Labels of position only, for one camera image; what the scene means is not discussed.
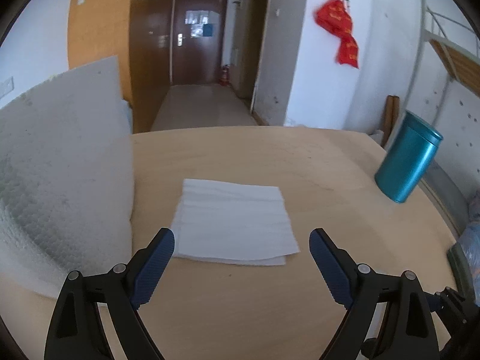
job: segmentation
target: corridor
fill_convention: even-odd
[[[152,131],[225,126],[257,126],[257,123],[228,87],[178,85],[170,88]]]

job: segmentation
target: white foam panel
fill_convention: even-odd
[[[0,272],[56,297],[66,274],[131,257],[133,161],[117,57],[0,110]]]

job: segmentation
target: wooden board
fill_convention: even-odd
[[[392,109],[392,128],[397,124],[398,114],[400,113],[400,98],[398,96],[393,97],[393,109]]]
[[[450,54],[453,62],[452,66],[445,51],[442,49],[442,44],[435,39],[431,39],[430,44],[442,60],[448,74],[456,79],[456,72],[459,82],[480,97],[480,64],[473,60],[475,57],[473,55],[473,58],[468,57],[465,53],[461,53],[448,44],[444,44],[443,46],[446,48],[448,54]]]
[[[310,256],[308,237],[317,227],[375,270],[411,269],[429,292],[455,287],[446,259],[455,242],[450,230],[419,188],[402,205],[378,190],[373,177],[385,152],[364,134],[216,127],[138,134],[133,142],[135,250],[171,224],[185,178],[279,186],[301,248],[281,267],[172,260],[140,309],[168,360],[318,360],[345,309]],[[53,301],[0,278],[0,314],[30,345],[28,355],[36,353],[31,360],[42,358],[52,310]],[[102,319],[116,359],[124,359],[104,309]],[[448,334],[439,328],[438,335],[443,345]]]
[[[385,103],[385,119],[383,120],[383,140],[382,147],[385,147],[393,128],[393,96],[387,96]]]

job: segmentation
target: blue gripper pad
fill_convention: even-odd
[[[353,303],[349,279],[316,230],[310,234],[310,253],[322,273],[333,299],[348,310]]]
[[[130,297],[130,303],[135,310],[138,310],[141,305],[150,301],[155,288],[157,288],[158,281],[172,257],[174,249],[175,237],[168,230],[135,277],[133,293]]]

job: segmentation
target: folded towel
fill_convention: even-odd
[[[299,252],[278,187],[186,179],[171,228],[175,255],[199,261],[274,266]]]

